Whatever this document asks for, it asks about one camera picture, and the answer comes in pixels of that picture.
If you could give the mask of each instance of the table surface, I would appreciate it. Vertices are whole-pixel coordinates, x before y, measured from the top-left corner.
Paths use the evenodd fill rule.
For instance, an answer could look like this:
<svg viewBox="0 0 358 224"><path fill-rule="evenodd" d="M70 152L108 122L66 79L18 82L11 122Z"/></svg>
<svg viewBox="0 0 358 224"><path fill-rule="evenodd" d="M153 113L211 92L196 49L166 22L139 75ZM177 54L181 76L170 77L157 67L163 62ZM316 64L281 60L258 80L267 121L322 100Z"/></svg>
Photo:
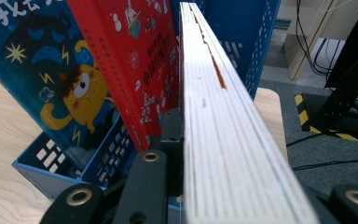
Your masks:
<svg viewBox="0 0 358 224"><path fill-rule="evenodd" d="M259 88L255 104L287 158L279 96ZM0 223L38 223L51 205L51 200L11 166L41 132L0 84Z"/></svg>

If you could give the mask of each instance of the plastic basket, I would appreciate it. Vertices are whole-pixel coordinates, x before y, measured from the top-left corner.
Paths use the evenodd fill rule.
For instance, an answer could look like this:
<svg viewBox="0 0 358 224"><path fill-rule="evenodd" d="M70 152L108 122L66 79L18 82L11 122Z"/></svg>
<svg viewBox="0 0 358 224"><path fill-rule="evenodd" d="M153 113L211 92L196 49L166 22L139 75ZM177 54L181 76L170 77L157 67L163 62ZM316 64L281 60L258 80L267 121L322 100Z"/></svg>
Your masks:
<svg viewBox="0 0 358 224"><path fill-rule="evenodd" d="M199 6L254 99L281 0L173 0L176 27L179 2Z"/></svg>
<svg viewBox="0 0 358 224"><path fill-rule="evenodd" d="M123 175L127 158L135 154L127 129L118 117L82 172L65 158L45 133L41 133L12 166L48 198L55 199L63 190L78 183L108 187Z"/></svg>

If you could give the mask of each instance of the yellow and black tape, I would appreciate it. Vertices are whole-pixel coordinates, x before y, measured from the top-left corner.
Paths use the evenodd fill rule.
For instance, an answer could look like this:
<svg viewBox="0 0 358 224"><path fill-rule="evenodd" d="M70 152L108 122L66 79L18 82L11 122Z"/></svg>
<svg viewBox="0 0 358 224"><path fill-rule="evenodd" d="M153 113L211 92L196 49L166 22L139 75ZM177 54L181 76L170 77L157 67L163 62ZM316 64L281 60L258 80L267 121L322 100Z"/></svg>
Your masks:
<svg viewBox="0 0 358 224"><path fill-rule="evenodd" d="M343 132L338 132L336 130L313 127L310 124L310 119L308 117L307 109L305 107L304 99L302 95L296 95L295 100L296 100L296 106L297 106L297 111L298 111L298 116L300 119L302 131L311 132L311 133L322 133L325 135L335 136L342 139L358 142L358 134L343 133Z"/></svg>

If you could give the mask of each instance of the book spine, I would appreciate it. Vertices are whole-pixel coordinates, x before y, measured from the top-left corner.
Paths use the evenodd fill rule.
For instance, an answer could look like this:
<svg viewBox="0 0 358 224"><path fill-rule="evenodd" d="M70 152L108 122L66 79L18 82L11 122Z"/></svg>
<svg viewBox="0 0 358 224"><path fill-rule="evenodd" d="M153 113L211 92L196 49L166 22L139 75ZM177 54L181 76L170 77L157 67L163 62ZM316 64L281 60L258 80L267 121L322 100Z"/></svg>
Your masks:
<svg viewBox="0 0 358 224"><path fill-rule="evenodd" d="M112 94L132 142L138 151L148 149L150 142L146 127L140 123L141 118L137 116L138 106L125 79L125 72L115 61L120 55L112 50L112 43L109 41L111 37L106 32L103 19L99 16L98 7L92 0L67 0L67 3L103 74L106 86Z"/></svg>

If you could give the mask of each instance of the children's book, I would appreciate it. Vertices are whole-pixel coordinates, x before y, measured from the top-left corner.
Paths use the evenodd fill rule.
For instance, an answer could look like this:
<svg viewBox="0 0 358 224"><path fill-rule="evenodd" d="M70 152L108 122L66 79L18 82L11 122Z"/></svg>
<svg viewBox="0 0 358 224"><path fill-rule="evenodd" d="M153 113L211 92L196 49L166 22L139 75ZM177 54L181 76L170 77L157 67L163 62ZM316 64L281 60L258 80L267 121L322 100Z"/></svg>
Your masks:
<svg viewBox="0 0 358 224"><path fill-rule="evenodd" d="M0 82L80 169L117 117L65 1L0 0Z"/></svg>
<svg viewBox="0 0 358 224"><path fill-rule="evenodd" d="M179 67L169 0L68 0L138 151L178 106Z"/></svg>

